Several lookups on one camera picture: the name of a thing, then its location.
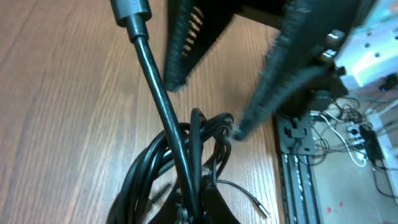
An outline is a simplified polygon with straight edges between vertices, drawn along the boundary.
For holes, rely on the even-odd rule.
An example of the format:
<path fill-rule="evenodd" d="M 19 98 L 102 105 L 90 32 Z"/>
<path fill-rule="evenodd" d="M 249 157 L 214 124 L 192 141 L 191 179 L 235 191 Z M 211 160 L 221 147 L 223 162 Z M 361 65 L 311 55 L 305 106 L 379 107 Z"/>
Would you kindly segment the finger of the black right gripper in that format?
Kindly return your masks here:
<path fill-rule="evenodd" d="M 297 90 L 326 73 L 351 31 L 364 22 L 374 4 L 363 0 L 290 2 L 280 34 L 267 54 L 266 69 L 233 139 L 247 138 Z"/>
<path fill-rule="evenodd" d="M 168 0 L 163 83 L 178 91 L 231 22 L 237 1 Z"/>

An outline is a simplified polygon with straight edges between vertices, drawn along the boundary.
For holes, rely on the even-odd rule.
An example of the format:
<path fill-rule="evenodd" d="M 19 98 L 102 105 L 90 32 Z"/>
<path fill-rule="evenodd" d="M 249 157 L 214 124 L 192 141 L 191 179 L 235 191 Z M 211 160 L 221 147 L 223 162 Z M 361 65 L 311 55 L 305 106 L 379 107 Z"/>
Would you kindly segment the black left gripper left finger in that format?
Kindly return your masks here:
<path fill-rule="evenodd" d="M 176 224 L 186 220 L 185 209 L 182 206 L 182 196 L 179 184 L 176 183 L 165 203 L 149 224 Z"/>

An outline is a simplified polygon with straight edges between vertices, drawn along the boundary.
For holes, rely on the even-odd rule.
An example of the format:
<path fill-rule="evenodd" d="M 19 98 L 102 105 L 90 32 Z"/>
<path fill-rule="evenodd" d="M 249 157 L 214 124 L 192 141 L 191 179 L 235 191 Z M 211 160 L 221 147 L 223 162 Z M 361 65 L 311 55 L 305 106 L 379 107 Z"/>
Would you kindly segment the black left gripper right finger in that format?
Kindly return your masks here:
<path fill-rule="evenodd" d="M 201 179 L 200 205 L 204 224 L 239 224 L 209 175 Z"/>

